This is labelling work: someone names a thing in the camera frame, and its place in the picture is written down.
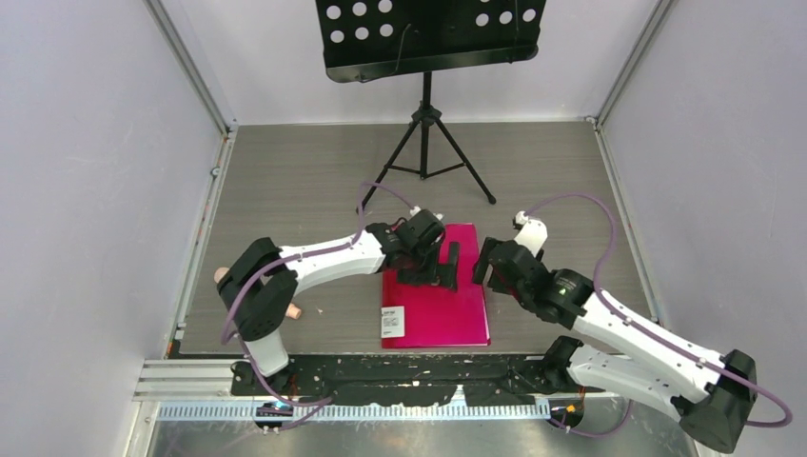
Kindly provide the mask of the red plastic folder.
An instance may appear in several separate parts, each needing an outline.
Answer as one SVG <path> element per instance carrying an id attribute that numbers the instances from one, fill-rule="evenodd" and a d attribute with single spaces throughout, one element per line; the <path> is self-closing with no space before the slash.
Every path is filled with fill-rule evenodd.
<path id="1" fill-rule="evenodd" d="M 461 244 L 458 290 L 440 286 L 412 286 L 399 282 L 395 271 L 383 273 L 383 307 L 405 308 L 405 336 L 382 339 L 384 349 L 486 347 L 490 344 L 482 286 L 472 282 L 479 258 L 477 229 L 469 223 L 449 224 L 439 261 L 446 260 L 448 244 Z"/>

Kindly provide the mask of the pink plastic cylinder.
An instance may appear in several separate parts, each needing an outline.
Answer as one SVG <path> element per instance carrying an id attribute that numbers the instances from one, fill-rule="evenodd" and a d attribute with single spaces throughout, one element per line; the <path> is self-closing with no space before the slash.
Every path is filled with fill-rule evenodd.
<path id="1" fill-rule="evenodd" d="M 227 267 L 217 268 L 215 270 L 214 276 L 213 276 L 214 281 L 217 284 L 221 284 L 222 281 L 223 281 L 223 278 L 228 273 L 228 271 L 229 271 L 229 268 L 227 268 Z M 286 317 L 291 318 L 293 320 L 298 320 L 301 317 L 301 315 L 302 315 L 302 310 L 300 308 L 298 308 L 294 303 L 289 303 L 288 304 L 286 312 L 285 312 Z"/>

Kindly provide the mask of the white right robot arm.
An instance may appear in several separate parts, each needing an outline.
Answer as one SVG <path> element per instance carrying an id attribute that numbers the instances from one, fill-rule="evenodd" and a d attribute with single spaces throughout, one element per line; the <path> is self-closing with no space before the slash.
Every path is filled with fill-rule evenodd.
<path id="1" fill-rule="evenodd" d="M 691 344 L 655 326 L 591 279 L 571 269 L 548 269 L 540 252 L 514 240 L 488 237 L 472 281 L 512 296 L 544 322 L 597 339 L 613 357 L 561 336 L 533 372 L 541 393 L 577 387 L 609 390 L 677 422 L 693 440 L 722 453 L 735 451 L 757 396 L 745 384 L 756 363 L 734 349 L 726 355 Z"/>

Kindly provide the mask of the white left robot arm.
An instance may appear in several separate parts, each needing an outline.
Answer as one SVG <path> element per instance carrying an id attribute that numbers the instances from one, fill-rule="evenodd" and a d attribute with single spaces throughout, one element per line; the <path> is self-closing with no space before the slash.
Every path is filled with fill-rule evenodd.
<path id="1" fill-rule="evenodd" d="M 284 392 L 292 379 L 280 326 L 293 314 L 300 292 L 356 275 L 393 271 L 405 283 L 457 289 L 461 245 L 447 238 L 439 214 L 413 208 L 392 224 L 361 223 L 353 235 L 307 246 L 252 242 L 214 282 L 226 305 L 224 341 L 239 337 L 255 381 L 266 392 Z"/>

